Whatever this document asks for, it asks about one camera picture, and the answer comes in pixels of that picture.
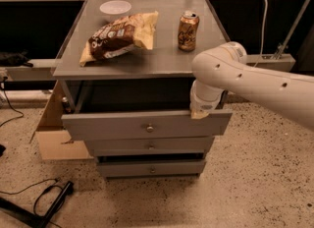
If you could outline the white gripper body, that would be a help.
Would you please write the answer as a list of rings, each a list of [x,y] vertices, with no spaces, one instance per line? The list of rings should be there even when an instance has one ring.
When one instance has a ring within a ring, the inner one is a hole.
[[[194,112],[209,112],[215,109],[223,92],[220,88],[195,80],[190,89],[190,109]]]

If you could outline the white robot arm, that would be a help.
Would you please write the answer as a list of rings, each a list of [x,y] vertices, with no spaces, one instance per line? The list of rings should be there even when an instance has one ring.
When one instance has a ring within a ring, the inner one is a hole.
[[[208,116],[227,90],[313,131],[314,77],[251,67],[246,60],[246,51],[237,42],[224,43],[194,57],[191,117]]]

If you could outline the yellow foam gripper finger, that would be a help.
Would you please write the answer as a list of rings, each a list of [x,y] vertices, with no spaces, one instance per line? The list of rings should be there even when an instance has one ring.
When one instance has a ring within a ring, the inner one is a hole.
[[[207,117],[209,115],[208,112],[205,112],[205,111],[198,111],[198,110],[195,110],[195,109],[192,109],[190,111],[190,117],[193,119],[193,120],[200,120],[200,119],[203,119],[205,117]]]

